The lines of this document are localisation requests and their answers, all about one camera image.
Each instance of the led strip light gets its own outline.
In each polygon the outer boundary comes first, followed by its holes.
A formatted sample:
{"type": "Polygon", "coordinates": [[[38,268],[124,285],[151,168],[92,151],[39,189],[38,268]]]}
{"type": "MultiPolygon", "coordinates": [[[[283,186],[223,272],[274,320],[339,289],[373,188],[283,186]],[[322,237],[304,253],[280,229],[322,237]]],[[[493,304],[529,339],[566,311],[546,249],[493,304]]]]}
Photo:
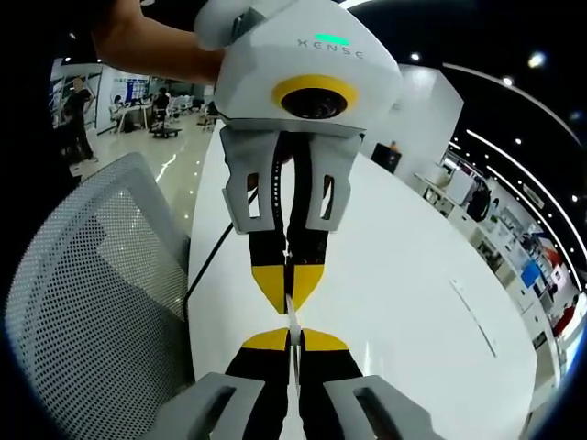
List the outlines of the led strip light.
{"type": "Polygon", "coordinates": [[[532,203],[530,203],[530,201],[516,187],[514,187],[514,185],[512,183],[510,183],[504,176],[502,176],[499,172],[494,170],[489,165],[487,166],[487,170],[491,171],[493,174],[495,174],[497,177],[499,177],[502,181],[504,181],[504,183],[507,186],[509,186],[510,189],[514,193],[516,193],[518,195],[518,197],[520,197],[520,199],[523,200],[532,209],[532,211],[534,211],[534,214],[537,215],[537,217],[542,221],[544,226],[547,227],[548,231],[554,237],[555,241],[559,245],[560,250],[562,251],[565,258],[567,259],[567,262],[569,263],[570,271],[572,272],[573,277],[577,281],[577,288],[579,289],[579,292],[582,292],[581,280],[579,279],[579,275],[577,274],[577,270],[575,270],[575,267],[572,265],[572,262],[570,261],[569,254],[567,253],[567,249],[565,249],[564,246],[562,246],[562,243],[560,242],[559,238],[554,233],[554,231],[552,230],[552,227],[550,227],[550,225],[548,224],[546,219],[542,216],[542,214],[538,211],[538,209],[532,203]]]}
{"type": "Polygon", "coordinates": [[[567,222],[567,224],[570,227],[570,230],[572,231],[572,233],[575,235],[575,238],[577,238],[577,242],[579,243],[579,247],[581,248],[582,252],[583,252],[583,256],[585,257],[585,260],[587,261],[587,248],[585,248],[585,244],[583,243],[583,241],[581,240],[581,236],[579,235],[579,231],[577,231],[577,228],[575,227],[575,225],[572,223],[572,221],[570,220],[569,216],[567,215],[567,213],[565,213],[565,211],[562,209],[562,206],[560,206],[559,202],[557,202],[557,200],[554,198],[554,196],[546,189],[546,187],[540,183],[540,181],[534,177],[534,175],[528,171],[526,168],[524,168],[522,166],[522,164],[520,162],[518,162],[517,160],[515,160],[513,157],[511,157],[509,154],[507,154],[505,151],[503,151],[501,148],[496,147],[494,144],[492,144],[489,140],[479,136],[477,133],[473,133],[470,130],[467,130],[467,134],[470,136],[473,136],[474,138],[480,140],[483,144],[487,145],[488,147],[490,147],[491,149],[494,149],[495,151],[497,151],[499,154],[501,154],[502,156],[504,156],[506,159],[508,159],[509,161],[511,161],[514,165],[516,165],[517,168],[519,168],[526,176],[528,176],[530,178],[530,180],[532,182],[534,182],[538,188],[540,188],[544,194],[547,195],[547,197],[550,199],[550,201],[552,202],[552,204],[554,204],[557,209],[559,210],[559,212],[562,214],[562,217],[565,219],[565,221],[567,222]]]}

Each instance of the black ceiling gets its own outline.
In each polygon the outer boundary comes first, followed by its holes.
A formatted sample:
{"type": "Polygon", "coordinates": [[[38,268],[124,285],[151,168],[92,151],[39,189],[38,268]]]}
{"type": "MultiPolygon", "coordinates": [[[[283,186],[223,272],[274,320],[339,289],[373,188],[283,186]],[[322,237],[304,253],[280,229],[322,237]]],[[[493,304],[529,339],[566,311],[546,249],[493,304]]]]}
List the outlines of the black ceiling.
{"type": "MultiPolygon", "coordinates": [[[[177,28],[191,29],[203,1],[157,0],[145,6],[146,15],[177,28]]],[[[528,181],[509,161],[500,159],[470,129],[506,150],[523,163],[555,195],[573,223],[587,237],[587,86],[583,6],[576,1],[525,0],[379,0],[355,6],[351,12],[381,40],[399,63],[441,69],[465,105],[455,136],[478,168],[487,162],[510,182],[528,181]],[[530,69],[527,61],[536,51],[547,55],[543,67],[530,69]],[[484,72],[497,78],[510,76],[515,86],[554,111],[581,143],[527,99],[494,82],[444,68],[443,63],[484,72]],[[522,145],[514,143],[523,139],[522,145]],[[574,203],[571,195],[582,196],[574,203]]],[[[67,55],[72,62],[95,60],[89,37],[72,40],[67,55]]],[[[545,213],[567,248],[578,243],[557,210],[547,203],[545,213]]],[[[587,268],[581,252],[572,256],[576,266],[587,268]]]]}

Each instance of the glossy floor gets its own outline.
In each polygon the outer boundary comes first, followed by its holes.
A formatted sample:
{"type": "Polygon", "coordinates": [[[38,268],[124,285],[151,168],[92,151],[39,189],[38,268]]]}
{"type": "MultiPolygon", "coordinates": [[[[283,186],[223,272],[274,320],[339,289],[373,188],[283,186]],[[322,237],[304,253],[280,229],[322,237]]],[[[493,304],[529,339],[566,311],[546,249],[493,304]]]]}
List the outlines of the glossy floor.
{"type": "Polygon", "coordinates": [[[88,135],[98,161],[82,162],[72,167],[72,173],[86,179],[128,153],[142,154],[173,214],[190,234],[200,174],[212,133],[197,125],[197,115],[182,116],[173,126],[183,131],[178,137],[169,139],[154,138],[144,129],[88,135]]]}

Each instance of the red object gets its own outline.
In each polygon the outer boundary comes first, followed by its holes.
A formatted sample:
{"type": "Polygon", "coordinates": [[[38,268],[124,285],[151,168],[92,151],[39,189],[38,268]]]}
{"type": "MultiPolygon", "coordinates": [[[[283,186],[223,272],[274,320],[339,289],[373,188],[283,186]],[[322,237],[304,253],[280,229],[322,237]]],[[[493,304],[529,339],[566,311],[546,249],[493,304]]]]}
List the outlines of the red object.
{"type": "Polygon", "coordinates": [[[565,329],[565,327],[569,324],[569,322],[572,319],[572,316],[574,314],[575,314],[575,306],[574,305],[565,309],[565,311],[562,313],[561,318],[559,319],[559,321],[555,324],[554,328],[552,329],[552,333],[554,334],[555,337],[557,337],[558,335],[560,335],[562,333],[562,331],[565,329]]]}

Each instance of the white tabletop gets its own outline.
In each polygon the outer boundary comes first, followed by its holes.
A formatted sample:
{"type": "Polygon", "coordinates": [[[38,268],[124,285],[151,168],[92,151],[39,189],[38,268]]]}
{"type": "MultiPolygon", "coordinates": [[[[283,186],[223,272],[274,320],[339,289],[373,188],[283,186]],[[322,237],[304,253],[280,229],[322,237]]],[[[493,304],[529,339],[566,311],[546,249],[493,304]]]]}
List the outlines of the white tabletop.
{"type": "MultiPolygon", "coordinates": [[[[220,126],[198,192],[190,280],[230,221],[220,126]]],[[[283,171],[285,204],[292,177],[283,171]]],[[[302,326],[345,341],[363,374],[381,375],[427,409],[447,440],[517,438],[536,353],[509,296],[460,233],[392,174],[359,156],[350,181],[324,277],[299,312],[302,326]]],[[[190,301],[196,378],[223,372],[247,338],[281,326],[286,319],[250,275],[248,238],[232,232],[190,301]]],[[[282,438],[300,438],[288,430],[282,438]]]]}

